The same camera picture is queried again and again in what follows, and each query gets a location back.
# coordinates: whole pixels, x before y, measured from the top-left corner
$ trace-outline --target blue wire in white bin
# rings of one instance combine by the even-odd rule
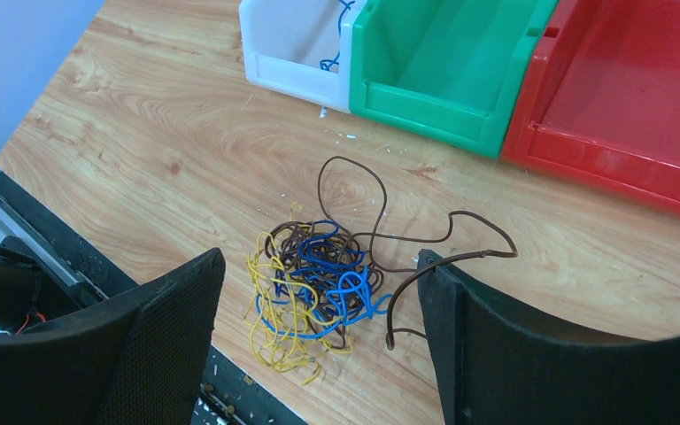
[[[351,9],[351,6],[356,3],[355,0],[352,0],[350,2],[346,2],[345,0],[337,0],[344,6],[343,11],[340,12],[340,18],[337,19],[337,34],[340,35],[342,33],[342,27],[343,27],[343,16]],[[323,59],[319,63],[319,68],[321,68],[324,71],[332,71],[332,66],[335,65],[340,65],[340,50],[337,51],[337,55],[335,55],[334,59]]]

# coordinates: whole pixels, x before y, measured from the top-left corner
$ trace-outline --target wooden table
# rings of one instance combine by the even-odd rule
[[[278,375],[251,356],[243,323],[252,289],[244,266],[258,232],[291,202],[319,218],[315,179],[343,154],[385,180],[382,230],[439,236],[445,214],[470,209],[517,242],[514,260],[460,264],[514,297],[577,323],[627,336],[680,334],[680,220],[624,200],[477,158],[442,143],[329,112],[249,85],[236,0],[107,0],[89,31],[0,156],[0,167],[138,282],[218,246],[228,275],[212,342],[312,423],[442,420],[426,343],[384,345],[382,320],[354,330],[356,352],[325,361],[320,382]],[[333,166],[335,217],[370,228],[381,193]],[[457,221],[453,252],[502,248]],[[421,246],[381,242],[378,257],[413,266]],[[391,277],[392,291],[402,276]],[[421,328],[417,294],[396,310]]]

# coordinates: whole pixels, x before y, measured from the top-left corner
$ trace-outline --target yellow wire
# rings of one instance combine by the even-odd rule
[[[296,206],[303,209],[301,205],[293,203],[290,206],[289,214],[289,220],[291,221],[293,221],[293,209]],[[277,258],[278,256],[273,256],[269,259],[269,262],[260,262],[264,254],[264,248],[262,247],[265,244],[263,241],[267,240],[273,252],[278,252],[278,244],[275,239],[279,238],[279,236],[280,234],[272,236],[267,232],[259,234],[257,236],[256,253],[247,256],[246,267],[254,284],[254,297],[251,299],[249,309],[243,319],[251,326],[249,340],[254,358],[279,373],[287,373],[302,367],[313,366],[312,373],[303,381],[303,384],[307,385],[321,375],[323,370],[319,362],[321,357],[327,352],[349,354],[353,351],[353,344],[350,336],[347,336],[346,348],[338,350],[332,347],[332,342],[325,336],[318,339],[302,339],[298,336],[298,334],[310,332],[311,323],[327,327],[338,322],[340,318],[335,317],[331,321],[318,320],[313,314],[319,303],[319,296],[316,290],[305,283],[292,281],[288,270],[280,259]],[[285,276],[284,280],[271,277],[275,276],[275,271],[278,270]],[[275,283],[284,285],[287,290],[289,297],[287,304],[283,304],[284,301],[282,303],[275,302],[275,298],[277,298],[277,296],[273,295]],[[304,305],[301,305],[296,300],[296,293],[303,288],[306,288],[312,294],[313,305],[309,308],[305,308]],[[247,321],[246,317],[256,304],[259,304],[259,317],[254,322]],[[262,319],[269,323],[274,330],[266,326]],[[262,330],[263,334],[261,344],[258,344],[256,341],[258,329]]]

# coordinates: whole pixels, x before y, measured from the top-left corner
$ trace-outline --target tangled wire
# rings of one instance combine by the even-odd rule
[[[353,164],[369,173],[382,189],[383,200],[371,231],[352,233],[339,224],[327,211],[321,196],[321,179],[328,165],[340,160]],[[469,211],[453,211],[447,214],[449,228],[437,239],[420,239],[385,235],[378,232],[387,207],[387,189],[379,176],[370,168],[349,158],[336,156],[322,166],[317,178],[317,198],[326,219],[300,222],[292,219],[278,225],[271,232],[263,233],[258,240],[257,253],[247,261],[254,282],[253,305],[259,319],[251,324],[251,349],[263,364],[288,372],[313,364],[313,372],[304,384],[321,374],[317,361],[327,352],[348,353],[352,341],[348,328],[363,319],[387,314],[386,342],[389,350],[395,348],[395,334],[407,332],[426,337],[422,332],[409,328],[395,328],[392,312],[403,291],[422,275],[436,267],[465,259],[498,257],[515,258],[517,248],[512,238],[501,228],[484,217]],[[505,239],[510,251],[473,251],[441,259],[419,270],[414,268],[393,269],[374,259],[376,238],[413,243],[442,243],[450,238],[454,229],[453,217],[467,216],[478,220]],[[361,237],[368,237],[368,249],[364,250]],[[393,294],[373,298],[384,284],[385,274],[409,273]],[[387,310],[380,305],[389,299]],[[265,342],[259,348],[254,341],[258,328],[264,330]],[[307,343],[320,342],[322,349],[312,352]]]

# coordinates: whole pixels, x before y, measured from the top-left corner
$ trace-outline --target plastic storage bin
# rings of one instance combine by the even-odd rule
[[[496,158],[557,0],[369,0],[351,111]]]
[[[246,79],[350,112],[352,23],[366,2],[243,0],[239,14]]]
[[[680,0],[562,0],[502,157],[680,215]]]

